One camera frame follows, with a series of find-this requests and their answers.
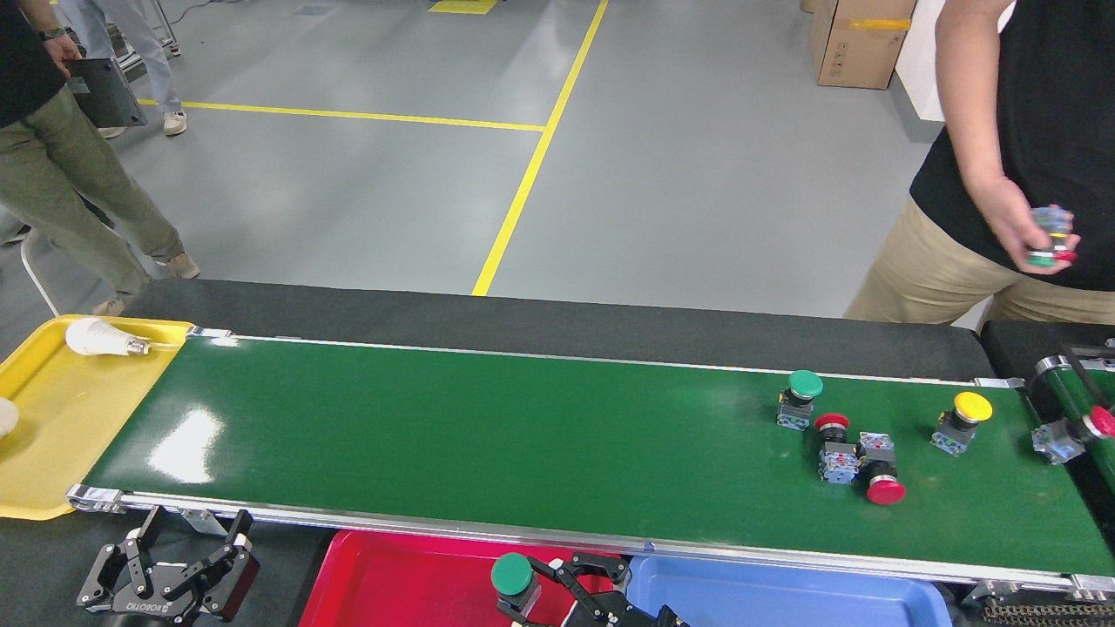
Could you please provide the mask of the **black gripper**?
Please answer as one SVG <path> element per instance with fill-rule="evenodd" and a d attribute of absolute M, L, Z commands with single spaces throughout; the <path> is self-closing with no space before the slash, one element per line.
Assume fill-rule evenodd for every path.
<path fill-rule="evenodd" d="M 237 615 L 260 570 L 248 540 L 251 513 L 239 509 L 222 547 L 193 565 L 172 569 L 169 583 L 159 590 L 154 586 L 151 548 L 159 539 L 165 515 L 165 508 L 152 508 L 140 527 L 120 543 L 104 546 L 96 556 L 77 606 L 104 614 L 101 626 L 192 626 L 203 612 L 222 623 Z M 123 571 L 130 587 L 117 594 Z"/>
<path fill-rule="evenodd" d="M 561 583 L 573 595 L 574 602 L 566 616 L 566 626 L 689 626 L 668 604 L 652 615 L 629 602 L 622 590 L 590 594 L 580 583 L 581 576 L 588 575 L 608 578 L 613 586 L 626 583 L 630 579 L 626 559 L 574 552 L 571 560 L 542 563 L 540 559 L 527 556 L 527 561 L 535 573 Z"/>

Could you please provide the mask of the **person's right hand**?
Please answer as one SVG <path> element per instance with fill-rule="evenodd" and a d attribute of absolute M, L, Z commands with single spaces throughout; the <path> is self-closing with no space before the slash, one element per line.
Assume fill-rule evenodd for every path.
<path fill-rule="evenodd" d="M 1056 259 L 1051 266 L 1032 266 L 1032 249 L 1051 245 L 1051 237 L 1032 218 L 1031 204 L 1011 179 L 991 176 L 970 191 L 976 208 L 997 237 L 1004 251 L 1021 273 L 1056 274 L 1072 267 L 1072 260 Z"/>

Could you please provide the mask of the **person's hand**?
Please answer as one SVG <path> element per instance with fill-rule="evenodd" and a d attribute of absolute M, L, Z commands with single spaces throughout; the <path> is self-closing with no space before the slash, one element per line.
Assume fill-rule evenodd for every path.
<path fill-rule="evenodd" d="M 72 44 L 71 36 L 67 33 L 65 28 L 41 31 L 39 36 L 43 41 L 45 50 L 64 74 L 64 78 L 71 79 L 71 65 L 83 59 L 78 46 Z"/>

